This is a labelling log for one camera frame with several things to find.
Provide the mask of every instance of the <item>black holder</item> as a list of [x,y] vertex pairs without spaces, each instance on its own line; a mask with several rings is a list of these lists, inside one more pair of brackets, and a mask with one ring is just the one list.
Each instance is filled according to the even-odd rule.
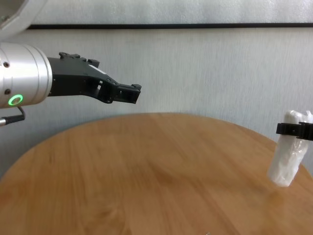
[[48,58],[52,68],[52,88],[48,96],[86,95],[110,104],[136,104],[141,86],[120,84],[98,69],[99,61],[78,54],[60,52],[60,59]]
[[299,124],[279,123],[277,124],[276,133],[313,141],[313,124],[307,122],[299,122]]

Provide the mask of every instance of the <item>green light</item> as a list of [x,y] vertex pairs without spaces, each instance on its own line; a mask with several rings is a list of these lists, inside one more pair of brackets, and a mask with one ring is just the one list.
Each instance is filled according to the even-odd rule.
[[21,103],[22,101],[23,101],[23,96],[21,94],[16,94],[9,99],[8,104],[13,106],[13,105],[17,105]]

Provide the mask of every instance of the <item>table surface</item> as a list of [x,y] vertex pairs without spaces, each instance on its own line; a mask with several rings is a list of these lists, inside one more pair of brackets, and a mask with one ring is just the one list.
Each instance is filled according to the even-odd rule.
[[24,154],[0,182],[0,234],[312,235],[313,180],[266,178],[275,142],[178,114],[77,126]]

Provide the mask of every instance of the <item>plastic bag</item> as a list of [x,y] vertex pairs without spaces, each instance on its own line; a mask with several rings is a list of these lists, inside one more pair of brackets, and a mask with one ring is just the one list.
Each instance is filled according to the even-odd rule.
[[[310,111],[307,111],[307,115],[294,110],[285,114],[284,123],[298,124],[299,122],[312,123],[313,116]],[[268,169],[268,177],[278,186],[288,187],[293,181],[308,147],[309,141],[307,140],[281,135]]]

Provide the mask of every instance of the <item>wood grain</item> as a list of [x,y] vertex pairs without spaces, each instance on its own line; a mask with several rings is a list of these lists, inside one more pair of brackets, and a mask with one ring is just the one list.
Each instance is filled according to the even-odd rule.
[[62,132],[0,182],[3,235],[313,234],[313,180],[266,178],[275,143],[211,118],[144,114]]

